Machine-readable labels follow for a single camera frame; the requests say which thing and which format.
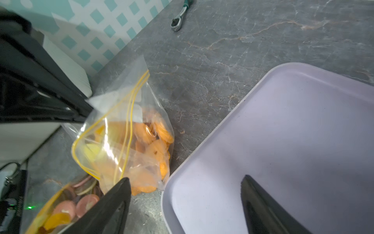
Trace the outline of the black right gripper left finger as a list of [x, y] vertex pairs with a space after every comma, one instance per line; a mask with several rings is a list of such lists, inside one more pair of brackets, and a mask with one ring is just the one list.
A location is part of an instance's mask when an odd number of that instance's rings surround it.
[[82, 218], [63, 234], [123, 234], [131, 203], [130, 180], [121, 179]]

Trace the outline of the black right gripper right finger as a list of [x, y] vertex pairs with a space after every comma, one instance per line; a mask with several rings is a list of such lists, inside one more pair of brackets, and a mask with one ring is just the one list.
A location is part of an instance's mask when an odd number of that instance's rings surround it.
[[249, 175], [241, 182], [241, 200], [250, 234], [310, 233]]

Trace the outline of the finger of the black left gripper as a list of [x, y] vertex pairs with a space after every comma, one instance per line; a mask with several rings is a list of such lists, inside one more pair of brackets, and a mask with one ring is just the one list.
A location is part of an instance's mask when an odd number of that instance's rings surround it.
[[[85, 100], [86, 96], [32, 38], [31, 29], [31, 23], [22, 17], [1, 18], [1, 73], [28, 79], [55, 93], [65, 88]], [[88, 104], [88, 116], [92, 110]]]
[[83, 123], [88, 103], [63, 89], [53, 92], [22, 77], [1, 73], [1, 123], [70, 122]]

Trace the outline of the ziploc bag of orange cookies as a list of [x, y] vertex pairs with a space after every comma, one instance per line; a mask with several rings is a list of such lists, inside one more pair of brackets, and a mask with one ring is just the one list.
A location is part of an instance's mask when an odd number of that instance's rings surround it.
[[93, 110], [82, 124], [63, 124], [73, 138], [74, 161], [104, 193], [123, 178], [134, 196], [162, 191], [170, 177], [175, 135], [150, 76], [145, 58], [137, 57], [102, 94], [88, 99]]

